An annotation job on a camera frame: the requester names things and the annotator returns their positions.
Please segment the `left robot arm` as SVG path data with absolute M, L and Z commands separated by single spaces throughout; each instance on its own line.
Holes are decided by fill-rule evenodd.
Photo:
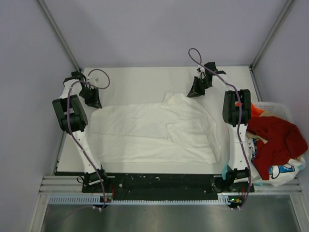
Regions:
M 63 81 L 61 96 L 52 101 L 53 109 L 62 131 L 74 140 L 84 165 L 83 185 L 94 186 L 98 191 L 106 191 L 109 179 L 99 160 L 93 154 L 88 139 L 88 118 L 84 106 L 101 109 L 99 99 L 101 88 L 90 83 L 81 71 L 71 73 Z

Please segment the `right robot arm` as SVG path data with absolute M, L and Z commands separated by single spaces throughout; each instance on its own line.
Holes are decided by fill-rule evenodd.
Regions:
M 251 187 L 251 167 L 245 149 L 246 129 L 251 119 L 251 93 L 248 89 L 237 89 L 226 77 L 226 72 L 217 69 L 215 62 L 198 65 L 198 76 L 194 77 L 188 97 L 199 97 L 209 88 L 224 94 L 222 117 L 229 132 L 230 158 L 225 179 L 221 184 L 230 191 L 237 191 L 244 184 Z

